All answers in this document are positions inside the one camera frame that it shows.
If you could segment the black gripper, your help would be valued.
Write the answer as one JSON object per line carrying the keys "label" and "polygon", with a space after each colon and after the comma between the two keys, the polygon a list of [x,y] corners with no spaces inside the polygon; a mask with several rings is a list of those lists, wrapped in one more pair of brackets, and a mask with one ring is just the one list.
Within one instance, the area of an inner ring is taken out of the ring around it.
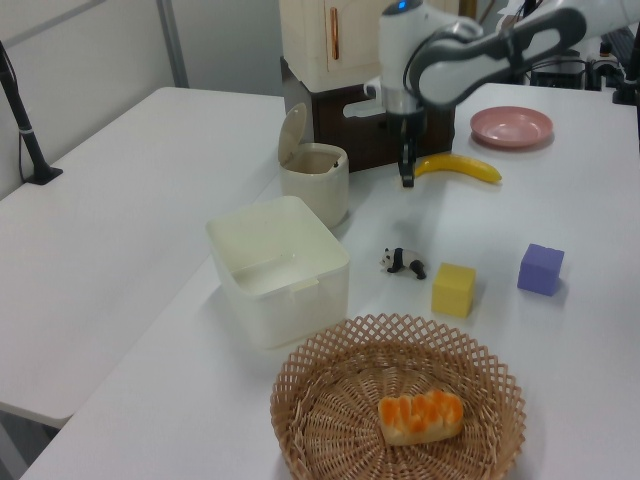
{"label": "black gripper", "polygon": [[395,150],[400,150],[399,174],[404,188],[413,188],[416,151],[427,151],[427,114],[424,109],[411,113],[388,113],[388,131]]}

